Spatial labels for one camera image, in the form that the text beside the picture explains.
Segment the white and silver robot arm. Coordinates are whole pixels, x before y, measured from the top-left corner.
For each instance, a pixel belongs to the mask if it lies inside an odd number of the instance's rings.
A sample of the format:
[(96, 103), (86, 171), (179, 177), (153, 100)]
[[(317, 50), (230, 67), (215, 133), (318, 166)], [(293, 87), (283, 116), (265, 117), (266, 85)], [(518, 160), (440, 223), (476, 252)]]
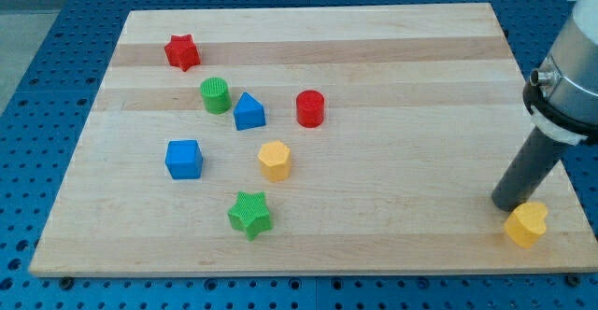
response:
[(567, 145), (597, 142), (597, 0), (577, 0), (523, 102), (534, 125)]

